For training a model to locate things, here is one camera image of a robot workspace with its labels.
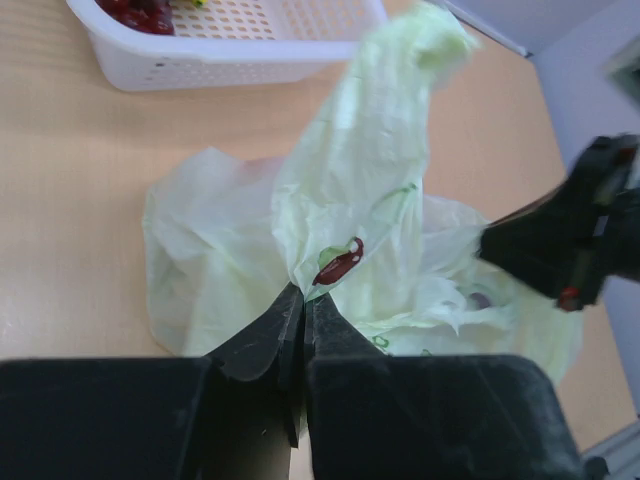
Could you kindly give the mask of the white perforated plastic basket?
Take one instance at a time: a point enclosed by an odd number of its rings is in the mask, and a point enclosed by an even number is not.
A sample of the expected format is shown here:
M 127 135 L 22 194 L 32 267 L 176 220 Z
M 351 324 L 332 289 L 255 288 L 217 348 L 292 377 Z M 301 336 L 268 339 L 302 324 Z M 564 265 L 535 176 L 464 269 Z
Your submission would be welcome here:
M 290 83 L 348 60 L 386 19 L 379 1 L 170 1 L 173 36 L 71 1 L 106 79 L 123 91 Z

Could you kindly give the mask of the dark red grape bunch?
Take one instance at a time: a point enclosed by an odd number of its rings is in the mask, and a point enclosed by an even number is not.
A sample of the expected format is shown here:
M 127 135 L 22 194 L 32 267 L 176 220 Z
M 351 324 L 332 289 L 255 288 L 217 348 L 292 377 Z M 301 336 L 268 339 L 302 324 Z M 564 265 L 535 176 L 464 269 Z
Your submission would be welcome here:
M 111 18 L 135 31 L 175 34 L 169 0 L 97 0 L 96 4 Z

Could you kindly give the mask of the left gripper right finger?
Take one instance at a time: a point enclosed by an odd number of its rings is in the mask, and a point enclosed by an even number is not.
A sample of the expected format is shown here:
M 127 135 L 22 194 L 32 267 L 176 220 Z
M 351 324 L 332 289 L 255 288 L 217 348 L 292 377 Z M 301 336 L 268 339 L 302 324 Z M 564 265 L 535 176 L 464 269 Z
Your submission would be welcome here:
M 391 356 L 329 296 L 305 306 L 318 479 L 580 479 L 553 385 L 513 355 Z

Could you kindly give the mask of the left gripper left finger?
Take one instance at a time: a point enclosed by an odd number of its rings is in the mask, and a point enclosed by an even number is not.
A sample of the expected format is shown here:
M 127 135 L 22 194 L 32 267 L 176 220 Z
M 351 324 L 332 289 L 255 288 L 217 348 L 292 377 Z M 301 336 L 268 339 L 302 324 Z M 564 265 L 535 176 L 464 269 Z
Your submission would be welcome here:
M 214 351 L 1 364 L 5 479 L 285 479 L 304 298 L 286 286 Z

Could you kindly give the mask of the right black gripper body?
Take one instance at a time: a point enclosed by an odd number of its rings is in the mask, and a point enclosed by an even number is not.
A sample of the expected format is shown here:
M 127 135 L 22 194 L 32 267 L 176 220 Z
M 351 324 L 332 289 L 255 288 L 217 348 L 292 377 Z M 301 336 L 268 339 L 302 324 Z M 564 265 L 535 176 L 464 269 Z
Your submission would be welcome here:
M 579 311 L 597 303 L 606 280 L 639 281 L 639 180 L 634 167 L 639 137 L 599 136 L 577 158 L 567 179 L 576 249 L 559 308 Z

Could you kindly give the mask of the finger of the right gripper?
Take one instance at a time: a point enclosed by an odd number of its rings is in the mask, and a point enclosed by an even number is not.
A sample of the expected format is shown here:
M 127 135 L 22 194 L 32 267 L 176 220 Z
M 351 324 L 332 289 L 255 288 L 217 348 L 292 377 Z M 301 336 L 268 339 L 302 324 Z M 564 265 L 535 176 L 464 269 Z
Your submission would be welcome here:
M 562 185 L 491 223 L 478 256 L 551 300 L 596 300 L 598 188 Z

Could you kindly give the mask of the light green plastic bag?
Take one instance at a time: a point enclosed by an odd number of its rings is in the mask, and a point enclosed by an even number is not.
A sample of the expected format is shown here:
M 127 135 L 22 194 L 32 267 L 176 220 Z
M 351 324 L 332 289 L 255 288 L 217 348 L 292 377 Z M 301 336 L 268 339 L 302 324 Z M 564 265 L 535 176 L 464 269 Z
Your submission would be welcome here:
M 208 353 L 287 285 L 329 295 L 395 356 L 516 354 L 559 381 L 583 319 L 478 259 L 482 215 L 423 191 L 432 91 L 476 48 L 426 2 L 360 45 L 284 159 L 206 149 L 147 192 L 142 221 L 155 340 Z

